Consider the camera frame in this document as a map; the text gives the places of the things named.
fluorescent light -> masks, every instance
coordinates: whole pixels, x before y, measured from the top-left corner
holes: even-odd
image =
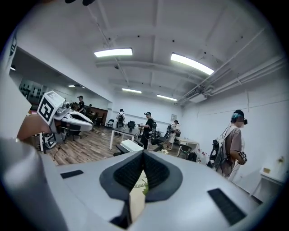
[[[181,55],[177,55],[177,54],[174,54],[172,53],[172,56],[171,56],[171,60],[173,61],[176,61],[176,62],[179,62],[179,63],[183,63],[183,64],[186,64],[186,65],[189,65],[191,67],[194,67],[202,72],[205,72],[206,74],[212,74],[214,71],[208,67],[206,67],[205,65],[203,64],[200,64],[194,60],[191,60],[191,59],[188,59],[184,56],[181,56]]]
[[[95,52],[94,54],[98,58],[112,55],[132,55],[132,49],[131,48],[112,49],[106,51],[98,51]]]
[[[122,90],[123,90],[123,91],[126,91],[126,92],[141,93],[141,91],[136,91],[136,90],[131,90],[131,89],[125,89],[125,88],[123,88]]]
[[[173,100],[173,101],[177,101],[177,99],[173,99],[173,98],[166,97],[166,96],[157,95],[157,97],[164,98],[164,99],[169,99],[169,100]]]

white table leg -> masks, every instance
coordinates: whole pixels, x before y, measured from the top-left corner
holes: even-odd
[[[43,152],[43,140],[42,133],[39,133],[39,141],[40,141],[40,151]]]
[[[259,180],[259,183],[257,184],[257,186],[256,186],[256,188],[254,189],[254,191],[253,191],[251,194],[249,194],[249,197],[254,196],[255,192],[257,192],[257,190],[258,190],[258,188],[259,188],[259,186],[260,186],[260,184],[261,184],[261,180],[262,180],[262,178]]]
[[[111,136],[111,138],[110,138],[109,150],[112,150],[113,136],[114,136],[114,130],[112,130],[112,136]]]

wooden floor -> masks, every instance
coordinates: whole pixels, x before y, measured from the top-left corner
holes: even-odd
[[[118,152],[116,144],[121,142],[121,136],[115,135],[112,150],[109,150],[111,134],[112,129],[110,128],[94,127],[92,131],[82,132],[81,139],[75,137],[75,141],[73,141],[72,136],[69,136],[66,143],[61,145],[59,151],[57,151],[59,145],[56,145],[54,148],[48,149],[46,153],[52,159],[55,156],[54,163],[56,165],[86,163],[111,158],[114,153]],[[149,150],[154,150],[156,147],[156,145],[149,143]],[[169,155],[177,156],[178,149],[179,147],[174,144],[173,149],[169,151]]]

black cap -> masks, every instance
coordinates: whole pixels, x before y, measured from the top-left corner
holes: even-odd
[[[244,112],[242,112],[241,110],[236,110],[236,111],[234,111],[234,113],[237,113],[237,114],[244,117]]]

teal hair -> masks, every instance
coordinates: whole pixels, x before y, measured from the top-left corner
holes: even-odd
[[[233,113],[232,118],[231,118],[231,123],[235,123],[237,121],[237,118],[239,117],[243,117],[243,116],[238,113]]]

